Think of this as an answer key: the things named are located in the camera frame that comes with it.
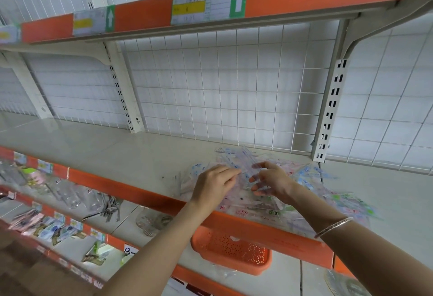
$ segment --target left hand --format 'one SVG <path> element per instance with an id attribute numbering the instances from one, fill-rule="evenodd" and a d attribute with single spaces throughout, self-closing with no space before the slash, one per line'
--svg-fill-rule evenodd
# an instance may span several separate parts
<path id="1" fill-rule="evenodd" d="M 241 170 L 217 165 L 198 176 L 190 202 L 197 205 L 206 217 L 218 206 L 236 183 Z"/>

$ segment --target orange plastic basket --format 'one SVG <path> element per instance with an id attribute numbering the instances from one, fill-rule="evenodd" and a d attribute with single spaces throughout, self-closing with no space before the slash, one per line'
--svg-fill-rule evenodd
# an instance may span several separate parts
<path id="1" fill-rule="evenodd" d="M 234 241 L 224 233 L 203 226 L 193 234 L 191 246 L 207 261 L 254 276 L 268 269 L 272 262 L 270 249 L 244 240 Z"/>

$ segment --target floor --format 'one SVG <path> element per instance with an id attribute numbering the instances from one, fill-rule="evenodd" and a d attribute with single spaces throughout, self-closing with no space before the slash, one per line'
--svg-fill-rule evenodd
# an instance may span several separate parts
<path id="1" fill-rule="evenodd" d="M 98 289 L 0 229 L 0 296 L 92 296 Z"/>

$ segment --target silver bracelet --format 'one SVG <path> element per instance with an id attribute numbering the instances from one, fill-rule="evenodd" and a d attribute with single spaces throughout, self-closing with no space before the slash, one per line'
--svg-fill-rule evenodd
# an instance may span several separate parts
<path id="1" fill-rule="evenodd" d="M 338 221 L 337 223 L 334 223 L 333 225 L 330 225 L 329 227 L 327 227 L 326 229 L 323 229 L 322 231 L 320 231 L 317 235 L 314 236 L 315 239 L 320 238 L 321 236 L 323 236 L 325 233 L 328 233 L 329 231 L 338 228 L 339 226 L 343 225 L 344 223 L 353 221 L 353 217 L 346 217 L 345 219 Z"/>

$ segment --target person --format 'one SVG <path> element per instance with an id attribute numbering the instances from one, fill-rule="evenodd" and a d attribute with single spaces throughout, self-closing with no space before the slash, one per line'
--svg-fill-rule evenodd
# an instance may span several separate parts
<path id="1" fill-rule="evenodd" d="M 251 190 L 294 206 L 317 233 L 346 219 L 277 165 L 256 166 L 265 169 L 250 179 L 257 181 Z M 159 296 L 196 228 L 234 186 L 239 173 L 218 165 L 200 174 L 191 200 L 104 285 L 100 295 Z M 364 226 L 346 222 L 321 238 L 373 296 L 433 295 L 433 271 Z"/>

